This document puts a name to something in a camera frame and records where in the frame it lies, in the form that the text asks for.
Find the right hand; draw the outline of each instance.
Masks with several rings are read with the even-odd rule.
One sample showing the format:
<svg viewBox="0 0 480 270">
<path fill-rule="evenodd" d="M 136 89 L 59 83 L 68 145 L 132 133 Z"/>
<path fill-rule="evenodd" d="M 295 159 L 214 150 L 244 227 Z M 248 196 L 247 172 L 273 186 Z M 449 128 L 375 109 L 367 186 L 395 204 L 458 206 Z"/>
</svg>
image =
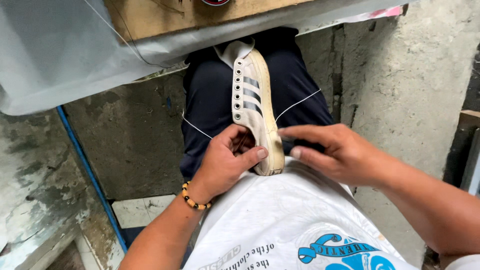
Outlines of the right hand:
<svg viewBox="0 0 480 270">
<path fill-rule="evenodd" d="M 323 154 L 309 147 L 296 146 L 290 155 L 343 184 L 382 187 L 393 167 L 402 164 L 343 124 L 291 126 L 279 129 L 278 134 L 325 147 Z"/>
</svg>

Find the blue logo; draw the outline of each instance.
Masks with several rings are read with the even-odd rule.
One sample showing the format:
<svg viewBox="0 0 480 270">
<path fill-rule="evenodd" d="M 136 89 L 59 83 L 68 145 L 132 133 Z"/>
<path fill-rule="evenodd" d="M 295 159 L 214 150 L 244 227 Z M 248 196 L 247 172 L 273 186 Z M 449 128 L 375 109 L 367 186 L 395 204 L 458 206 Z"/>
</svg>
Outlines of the blue logo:
<svg viewBox="0 0 480 270">
<path fill-rule="evenodd" d="M 302 263 L 310 263 L 318 255 L 326 257 L 343 257 L 344 264 L 333 263 L 328 265 L 325 270 L 395 270 L 393 264 L 382 256 L 373 256 L 370 258 L 371 251 L 379 251 L 378 248 L 369 244 L 354 243 L 358 241 L 353 237 L 345 238 L 344 245 L 325 245 L 326 242 L 340 242 L 342 237 L 338 234 L 330 233 L 322 235 L 310 244 L 310 247 L 299 248 L 298 257 Z"/>
</svg>

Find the beaded bracelet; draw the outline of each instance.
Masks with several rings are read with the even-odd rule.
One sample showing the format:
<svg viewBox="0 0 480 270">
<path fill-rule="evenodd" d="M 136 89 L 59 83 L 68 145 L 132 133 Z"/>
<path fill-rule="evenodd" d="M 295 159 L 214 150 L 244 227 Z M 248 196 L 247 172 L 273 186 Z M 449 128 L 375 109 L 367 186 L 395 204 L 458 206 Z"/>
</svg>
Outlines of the beaded bracelet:
<svg viewBox="0 0 480 270">
<path fill-rule="evenodd" d="M 191 208 L 195 208 L 195 209 L 198 209 L 198 210 L 204 210 L 204 209 L 210 208 L 212 206 L 211 201 L 208 202 L 207 204 L 197 204 L 194 201 L 192 201 L 192 199 L 190 199 L 190 197 L 188 197 L 188 191 L 187 191 L 188 184 L 190 184 L 190 181 L 186 182 L 185 184 L 183 184 L 181 186 L 181 195 L 183 196 L 183 198 L 185 199 L 187 204 Z"/>
</svg>

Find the wooden board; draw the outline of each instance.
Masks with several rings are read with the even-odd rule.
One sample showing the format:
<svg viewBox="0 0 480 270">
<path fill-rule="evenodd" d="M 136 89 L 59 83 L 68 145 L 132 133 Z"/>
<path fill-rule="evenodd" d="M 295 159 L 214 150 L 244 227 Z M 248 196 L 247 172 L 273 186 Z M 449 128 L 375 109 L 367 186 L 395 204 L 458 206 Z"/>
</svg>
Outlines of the wooden board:
<svg viewBox="0 0 480 270">
<path fill-rule="evenodd" d="M 201 0 L 104 0 L 104 3 L 117 32 L 130 41 L 217 25 L 309 1 L 313 0 L 230 0 L 218 7 Z"/>
</svg>

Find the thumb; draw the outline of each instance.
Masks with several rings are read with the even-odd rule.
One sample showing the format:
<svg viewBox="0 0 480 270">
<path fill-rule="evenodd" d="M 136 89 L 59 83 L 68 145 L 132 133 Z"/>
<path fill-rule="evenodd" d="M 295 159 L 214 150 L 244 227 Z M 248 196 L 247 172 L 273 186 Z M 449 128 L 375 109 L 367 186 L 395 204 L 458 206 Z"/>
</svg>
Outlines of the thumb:
<svg viewBox="0 0 480 270">
<path fill-rule="evenodd" d="M 290 151 L 290 155 L 308 165 L 310 168 L 321 172 L 338 166 L 336 159 L 309 147 L 295 146 Z"/>
<path fill-rule="evenodd" d="M 267 156 L 267 149 L 262 146 L 257 146 L 238 156 L 237 160 L 244 170 L 248 170 Z"/>
</svg>

